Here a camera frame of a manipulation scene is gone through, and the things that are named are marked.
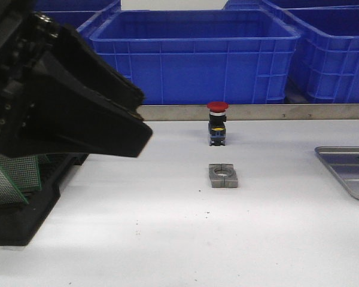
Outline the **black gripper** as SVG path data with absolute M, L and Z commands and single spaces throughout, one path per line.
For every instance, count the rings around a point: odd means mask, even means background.
M 59 59 L 46 53 L 57 38 Z M 153 134 L 143 100 L 72 26 L 0 1 L 0 155 L 137 157 Z

